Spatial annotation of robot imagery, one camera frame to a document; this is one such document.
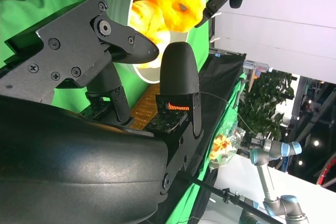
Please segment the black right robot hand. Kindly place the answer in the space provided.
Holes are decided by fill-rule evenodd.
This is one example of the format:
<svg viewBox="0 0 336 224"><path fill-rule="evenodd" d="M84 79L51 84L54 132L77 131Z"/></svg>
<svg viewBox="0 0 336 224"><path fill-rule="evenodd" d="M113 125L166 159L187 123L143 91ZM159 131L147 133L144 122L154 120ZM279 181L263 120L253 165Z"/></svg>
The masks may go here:
<svg viewBox="0 0 336 224"><path fill-rule="evenodd" d="M158 47L111 20L105 0L67 6L7 40L1 68L1 223L139 223L203 136L194 52L166 48L158 112L143 130L115 63Z"/></svg>

